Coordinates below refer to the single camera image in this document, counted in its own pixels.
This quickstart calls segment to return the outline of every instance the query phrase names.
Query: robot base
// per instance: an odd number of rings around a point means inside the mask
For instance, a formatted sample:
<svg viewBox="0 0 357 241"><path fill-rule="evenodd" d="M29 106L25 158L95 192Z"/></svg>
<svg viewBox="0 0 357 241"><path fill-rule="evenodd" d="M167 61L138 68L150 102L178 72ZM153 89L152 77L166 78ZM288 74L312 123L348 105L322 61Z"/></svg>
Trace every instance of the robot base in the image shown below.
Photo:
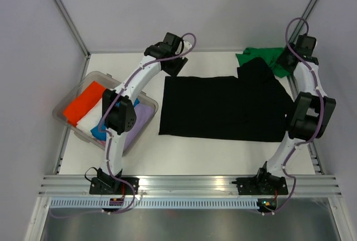
<svg viewBox="0 0 357 241"><path fill-rule="evenodd" d="M273 176L267 172L267 163L253 177L237 178L236 184L239 195L287 195L288 188L284 177Z"/></svg>
<svg viewBox="0 0 357 241"><path fill-rule="evenodd" d="M134 177L121 177L121 172L117 174L117 178L130 183L135 190L135 194L138 193L139 179ZM100 168L97 172L97 176L93 177L90 183L89 194L90 195L122 195L124 191L125 195L133 195L132 190L128 185L116 181L108 174L104 173Z"/></svg>

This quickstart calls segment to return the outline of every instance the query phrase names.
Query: lavender cloth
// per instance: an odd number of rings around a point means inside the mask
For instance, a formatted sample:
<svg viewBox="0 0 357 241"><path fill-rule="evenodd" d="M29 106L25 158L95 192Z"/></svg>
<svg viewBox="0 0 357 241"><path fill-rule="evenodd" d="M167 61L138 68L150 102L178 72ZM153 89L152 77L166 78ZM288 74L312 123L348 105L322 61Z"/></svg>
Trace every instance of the lavender cloth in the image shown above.
<svg viewBox="0 0 357 241"><path fill-rule="evenodd" d="M148 122L148 120L152 117L154 113L154 109L150 106L144 104L137 104L134 107L136 113L136 122L134 127L128 132L127 138L124 144L124 151L129 147L129 145L133 142L133 140L138 135L139 131L143 128L143 126Z"/></svg>

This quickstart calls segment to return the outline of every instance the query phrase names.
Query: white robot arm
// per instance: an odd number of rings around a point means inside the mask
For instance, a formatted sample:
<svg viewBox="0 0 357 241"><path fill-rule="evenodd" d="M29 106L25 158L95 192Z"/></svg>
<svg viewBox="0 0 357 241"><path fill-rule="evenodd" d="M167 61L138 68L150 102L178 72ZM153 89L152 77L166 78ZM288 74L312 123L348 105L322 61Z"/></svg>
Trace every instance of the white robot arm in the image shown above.
<svg viewBox="0 0 357 241"><path fill-rule="evenodd" d="M183 40L186 35L194 38L194 44ZM133 103L146 84L161 70L176 76L188 61L185 55L195 45L196 38L187 33L178 37L167 33L164 40L146 49L134 72L115 89L103 93L103 118L99 123L106 127L105 156L97 177L92 179L90 194L113 194L118 191L122 174L122 156L127 133L136 122Z"/></svg>
<svg viewBox="0 0 357 241"><path fill-rule="evenodd" d="M297 81L299 95L286 117L287 131L275 154L249 178L237 178L240 195L287 195L285 177L288 161L295 151L320 138L335 109L335 99L328 98L319 78L319 61L312 57L316 39L300 35L296 45L290 44L277 60Z"/></svg>

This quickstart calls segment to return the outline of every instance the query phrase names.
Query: plastic storage bin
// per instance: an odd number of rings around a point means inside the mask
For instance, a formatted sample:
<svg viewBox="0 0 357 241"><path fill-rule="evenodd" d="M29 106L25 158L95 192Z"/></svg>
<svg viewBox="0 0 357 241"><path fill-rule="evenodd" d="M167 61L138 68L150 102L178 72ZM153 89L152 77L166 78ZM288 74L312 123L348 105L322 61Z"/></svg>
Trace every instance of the plastic storage bin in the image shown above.
<svg viewBox="0 0 357 241"><path fill-rule="evenodd" d="M100 147L101 149L105 149L105 146L96 138L93 136L88 136L85 134L83 131L79 130L76 127L73 127L71 124L67 122L67 118L63 115L63 111L66 109L66 107L78 96L80 95L93 81L98 82L102 86L108 89L114 89L116 86L120 84L119 81L113 79L110 75L104 75L101 72L94 71L89 73L54 109L53 111L53 116L56 120L60 121L70 129L72 129L75 133L75 135L80 138L82 141L85 142L93 142L95 145ZM130 149L135 145L137 139L140 137L140 135L143 133L149 122L152 120L154 115L157 112L158 109L158 103L149 98L148 96L145 95L144 92L141 92L138 96L138 99L141 104L147 105L151 107L154 112L151 116L151 118L147 121L147 123L142 127L142 129L138 132L136 135L135 139L131 142L131 144L127 147L127 149L123 152L123 155L126 155Z"/></svg>

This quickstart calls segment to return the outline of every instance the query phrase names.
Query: black t-shirt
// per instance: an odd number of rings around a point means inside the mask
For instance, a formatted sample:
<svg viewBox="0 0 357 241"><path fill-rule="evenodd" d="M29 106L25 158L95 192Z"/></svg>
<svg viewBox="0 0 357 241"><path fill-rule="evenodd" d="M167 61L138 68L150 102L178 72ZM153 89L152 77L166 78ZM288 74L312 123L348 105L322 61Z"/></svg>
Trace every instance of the black t-shirt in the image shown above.
<svg viewBox="0 0 357 241"><path fill-rule="evenodd" d="M280 142L293 101L262 58L238 68L238 78L165 79L159 134Z"/></svg>

